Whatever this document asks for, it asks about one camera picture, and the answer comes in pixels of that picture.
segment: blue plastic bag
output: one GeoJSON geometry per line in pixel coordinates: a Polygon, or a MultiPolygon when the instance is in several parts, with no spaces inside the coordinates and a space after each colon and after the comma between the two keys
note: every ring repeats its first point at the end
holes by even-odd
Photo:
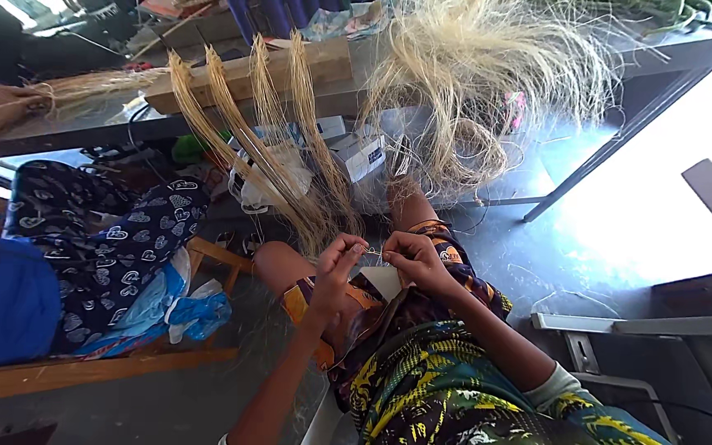
{"type": "Polygon", "coordinates": [[[177,298],[167,310],[164,321],[169,325],[169,342],[180,342],[183,334],[192,340],[204,340],[224,325],[232,307],[222,284],[212,279],[190,296],[177,298]]]}

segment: finger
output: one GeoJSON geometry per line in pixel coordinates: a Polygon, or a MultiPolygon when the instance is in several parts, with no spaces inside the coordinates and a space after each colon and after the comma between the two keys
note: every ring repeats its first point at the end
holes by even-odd
{"type": "Polygon", "coordinates": [[[386,240],[383,250],[416,255],[420,250],[423,250],[428,243],[430,243],[430,238],[427,238],[424,235],[396,231],[391,234],[388,240],[386,240]]]}
{"type": "Polygon", "coordinates": [[[386,249],[384,249],[382,258],[384,258],[384,261],[391,264],[392,266],[395,266],[398,270],[408,276],[415,276],[417,270],[420,267],[420,263],[418,261],[405,258],[403,255],[397,252],[387,252],[386,249]]]}
{"type": "Polygon", "coordinates": [[[353,245],[359,244],[364,247],[370,247],[370,244],[364,239],[350,234],[340,234],[337,238],[321,253],[317,259],[318,268],[322,272],[330,272],[334,270],[337,262],[340,260],[342,253],[353,245]]]}
{"type": "Polygon", "coordinates": [[[351,269],[358,263],[358,259],[361,258],[361,255],[364,255],[364,246],[356,242],[342,254],[342,257],[337,261],[337,265],[334,267],[332,273],[342,279],[347,279],[351,273],[351,269]]]}
{"type": "Polygon", "coordinates": [[[17,104],[31,112],[39,112],[48,109],[52,104],[52,99],[47,96],[31,96],[18,101],[17,104]]]}
{"type": "Polygon", "coordinates": [[[47,96],[45,92],[39,91],[32,86],[8,86],[0,85],[0,91],[12,94],[15,97],[47,96]]]}

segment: floor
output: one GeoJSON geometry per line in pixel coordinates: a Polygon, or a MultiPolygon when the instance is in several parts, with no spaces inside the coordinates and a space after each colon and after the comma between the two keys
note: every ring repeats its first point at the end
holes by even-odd
{"type": "MultiPolygon", "coordinates": [[[[570,142],[543,146],[548,180],[559,183],[595,150],[570,142]]],[[[454,208],[443,217],[478,275],[513,301],[514,326],[524,329],[536,311],[643,318],[657,313],[649,286],[712,273],[712,216],[680,177],[705,157],[712,159],[712,74],[536,221],[519,222],[531,205],[454,208]]],[[[269,238],[284,236],[261,222],[269,238]]],[[[237,224],[253,230],[248,219],[237,224]]],[[[387,236],[370,225],[371,241],[387,236]]],[[[0,435],[57,423],[51,445],[216,443],[292,332],[256,279],[239,279],[232,306],[220,340],[241,346],[238,360],[0,400],[0,435]]],[[[299,442],[322,390],[323,378],[308,373],[282,443],[299,442]]],[[[340,442],[353,439],[351,432],[340,442]]]]}

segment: bundle of fibers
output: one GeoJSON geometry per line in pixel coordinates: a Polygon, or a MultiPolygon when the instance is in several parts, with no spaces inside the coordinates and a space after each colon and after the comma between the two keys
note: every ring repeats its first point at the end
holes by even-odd
{"type": "Polygon", "coordinates": [[[221,113],[232,134],[244,148],[255,165],[276,189],[282,200],[292,209],[288,216],[298,232],[302,253],[307,258],[317,258],[339,233],[337,226],[324,206],[302,190],[291,171],[273,156],[265,144],[252,132],[227,86],[224,65],[212,46],[206,48],[207,74],[216,109],[221,113]]]}
{"type": "Polygon", "coordinates": [[[315,118],[315,94],[312,91],[312,76],[306,60],[306,52],[302,36],[298,30],[293,30],[292,46],[290,47],[290,83],[293,91],[293,105],[296,111],[298,125],[302,129],[304,139],[311,149],[315,163],[321,168],[325,185],[331,193],[331,199],[347,220],[347,233],[361,236],[364,232],[364,222],[351,207],[351,194],[342,170],[334,163],[328,146],[317,130],[315,118]]]}
{"type": "Polygon", "coordinates": [[[268,146],[278,146],[287,139],[287,120],[279,102],[279,95],[268,74],[268,48],[261,34],[256,34],[249,58],[249,74],[255,101],[255,117],[262,127],[262,140],[268,146]]]}
{"type": "Polygon", "coordinates": [[[32,86],[53,99],[52,114],[49,117],[72,119],[88,110],[85,102],[90,97],[150,86],[168,70],[168,68],[153,68],[138,72],[101,71],[52,79],[32,86]]]}
{"type": "Polygon", "coordinates": [[[504,173],[513,116],[522,113],[527,132],[551,115],[580,126],[613,101],[608,48],[569,2],[399,0],[395,14],[361,122],[415,101],[432,109],[407,153],[429,195],[473,192],[504,173]],[[516,92],[522,109],[504,103],[516,92]]]}
{"type": "Polygon", "coordinates": [[[312,251],[316,248],[316,235],[304,223],[304,219],[291,207],[277,192],[276,188],[265,180],[262,175],[252,175],[252,167],[238,157],[235,150],[219,135],[216,128],[208,120],[202,106],[197,102],[191,91],[192,72],[174,51],[169,52],[169,69],[172,78],[172,87],[183,117],[192,128],[195,135],[201,137],[212,147],[213,156],[217,164],[232,166],[244,179],[249,180],[263,194],[270,197],[274,206],[286,217],[298,232],[302,251],[312,251]]]}

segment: wooden chair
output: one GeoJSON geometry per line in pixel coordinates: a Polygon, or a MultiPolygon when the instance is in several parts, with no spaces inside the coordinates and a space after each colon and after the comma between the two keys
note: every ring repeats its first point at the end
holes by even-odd
{"type": "MultiPolygon", "coordinates": [[[[0,205],[0,210],[4,208],[6,206],[0,205]]],[[[231,294],[238,273],[252,273],[252,261],[239,257],[200,237],[192,238],[186,249],[191,258],[192,277],[196,274],[204,257],[214,258],[230,266],[230,274],[223,285],[227,295],[231,294]]],[[[204,363],[234,359],[238,353],[235,348],[215,349],[213,336],[201,342],[199,349],[192,351],[178,351],[173,347],[167,347],[162,344],[162,340],[163,338],[158,339],[144,348],[127,352],[118,358],[49,359],[0,367],[0,398],[83,383],[123,379],[159,370],[195,368],[204,363]]]]}

